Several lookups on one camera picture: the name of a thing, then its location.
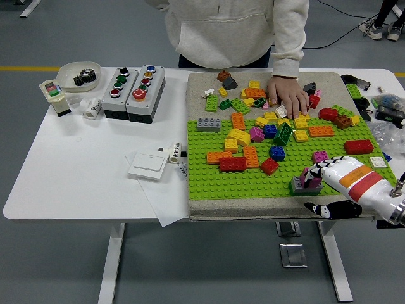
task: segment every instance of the human hand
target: human hand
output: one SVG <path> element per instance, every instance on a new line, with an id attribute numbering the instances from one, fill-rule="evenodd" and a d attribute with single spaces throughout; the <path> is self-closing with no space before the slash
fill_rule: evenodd
<path id="1" fill-rule="evenodd" d="M 308 94 L 301 89 L 296 79 L 273 76 L 268 81 L 267 88 L 270 102 L 273 105 L 277 103 L 277 97 L 284 102 L 289 119 L 298 118 L 299 105 L 301 105 L 302 114 L 307 114 Z"/>

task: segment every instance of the white bowl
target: white bowl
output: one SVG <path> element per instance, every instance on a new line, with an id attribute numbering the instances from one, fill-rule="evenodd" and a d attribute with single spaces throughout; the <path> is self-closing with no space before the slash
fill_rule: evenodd
<path id="1" fill-rule="evenodd" d="M 74 77 L 78 76 L 82 70 L 91 68 L 96 73 L 95 81 L 89 82 L 87 84 L 77 86 L 73 80 Z M 100 66 L 91 61 L 83 62 L 71 62 L 60 68 L 56 80 L 63 90 L 70 93 L 87 92 L 93 90 L 99 84 L 101 76 Z"/>

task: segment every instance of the sneaker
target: sneaker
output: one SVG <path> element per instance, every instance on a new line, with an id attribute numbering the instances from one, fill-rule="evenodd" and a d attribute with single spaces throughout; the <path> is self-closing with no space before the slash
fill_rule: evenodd
<path id="1" fill-rule="evenodd" d="M 398 41 L 399 35 L 402 33 L 404 26 L 394 27 L 394 22 L 388 27 L 387 39 L 391 41 Z"/>
<path id="2" fill-rule="evenodd" d="M 367 35 L 371 39 L 378 40 L 382 38 L 382 27 L 375 27 L 374 21 L 375 19 L 370 19 L 363 22 L 359 25 L 359 30 L 364 33 L 364 36 Z"/>

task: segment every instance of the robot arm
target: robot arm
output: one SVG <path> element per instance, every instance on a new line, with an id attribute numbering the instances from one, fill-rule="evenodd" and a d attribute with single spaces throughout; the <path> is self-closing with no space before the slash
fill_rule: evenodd
<path id="1" fill-rule="evenodd" d="M 316 214 L 328 219 L 356 217 L 365 206 L 374 209 L 391 224 L 405 226 L 405 195 L 401 192 L 405 174 L 393 189 L 380 174 L 351 156 L 343 156 L 321 161 L 309 168 L 304 187 L 314 177 L 321 177 L 349 200 L 325 206 L 306 203 L 306 207 Z"/>

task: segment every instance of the hoodie sleeve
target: hoodie sleeve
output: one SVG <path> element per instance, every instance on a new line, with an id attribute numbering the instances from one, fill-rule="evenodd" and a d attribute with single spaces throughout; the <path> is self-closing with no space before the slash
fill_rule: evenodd
<path id="1" fill-rule="evenodd" d="M 309 0 L 274 0 L 273 75 L 297 77 L 304 56 Z"/>
<path id="2" fill-rule="evenodd" d="M 167 11 L 169 9 L 168 0 L 145 0 L 145 2 L 160 11 Z"/>

